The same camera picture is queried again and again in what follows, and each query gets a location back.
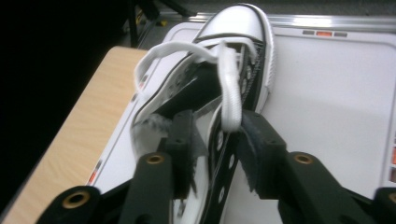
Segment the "white tray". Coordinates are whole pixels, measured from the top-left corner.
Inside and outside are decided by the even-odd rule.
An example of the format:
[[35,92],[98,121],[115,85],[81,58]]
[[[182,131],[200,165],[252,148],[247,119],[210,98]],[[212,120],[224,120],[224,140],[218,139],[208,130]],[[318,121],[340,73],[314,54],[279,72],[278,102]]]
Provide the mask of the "white tray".
[[[202,23],[184,22],[164,39],[194,39]],[[373,198],[381,186],[396,187],[396,35],[275,27],[277,65],[273,93],[263,115],[288,144],[288,151],[318,157],[342,186]],[[148,71],[147,94],[157,90],[184,53],[156,61]],[[106,192],[130,179],[134,155],[131,119],[143,101],[131,101],[88,185]],[[238,165],[225,223],[281,223],[276,201],[248,191]]]

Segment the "wooden surface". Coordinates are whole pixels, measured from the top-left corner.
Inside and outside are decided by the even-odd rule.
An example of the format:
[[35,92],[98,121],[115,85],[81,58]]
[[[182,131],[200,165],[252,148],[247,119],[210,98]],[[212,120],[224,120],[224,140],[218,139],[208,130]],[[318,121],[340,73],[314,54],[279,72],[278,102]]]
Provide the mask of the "wooden surface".
[[87,183],[134,95],[134,67],[145,53],[119,47],[108,52],[4,223],[35,223],[59,193]]

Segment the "shoelace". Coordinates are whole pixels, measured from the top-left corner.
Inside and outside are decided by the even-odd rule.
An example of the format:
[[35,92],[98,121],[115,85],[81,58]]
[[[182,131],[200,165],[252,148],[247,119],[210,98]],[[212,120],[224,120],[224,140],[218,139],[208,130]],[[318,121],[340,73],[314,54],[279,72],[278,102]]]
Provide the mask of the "shoelace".
[[134,70],[136,89],[140,91],[138,85],[155,59],[163,58],[179,51],[190,52],[192,56],[197,57],[196,61],[216,63],[218,65],[218,76],[222,93],[221,129],[227,133],[236,132],[242,121],[242,103],[238,84],[238,54],[235,49],[228,48],[226,43],[245,44],[249,48],[251,61],[255,62],[254,59],[257,53],[254,44],[245,37],[211,41],[210,45],[215,45],[212,49],[189,42],[166,42],[150,49],[137,64]]

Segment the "sneaker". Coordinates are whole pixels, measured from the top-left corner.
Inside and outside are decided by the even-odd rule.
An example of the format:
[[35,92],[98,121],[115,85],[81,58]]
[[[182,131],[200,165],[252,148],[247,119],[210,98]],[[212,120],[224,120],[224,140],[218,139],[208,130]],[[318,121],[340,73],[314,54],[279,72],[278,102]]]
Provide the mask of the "sneaker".
[[[186,200],[175,203],[175,223],[219,223],[237,158],[234,135],[242,110],[262,112],[275,73],[275,46],[264,12],[247,4],[227,7],[192,43],[167,42],[148,51],[134,73],[140,83],[155,59],[188,54],[135,114],[136,159],[159,148],[173,118],[191,111],[193,179]],[[138,97],[145,97],[141,91]]]

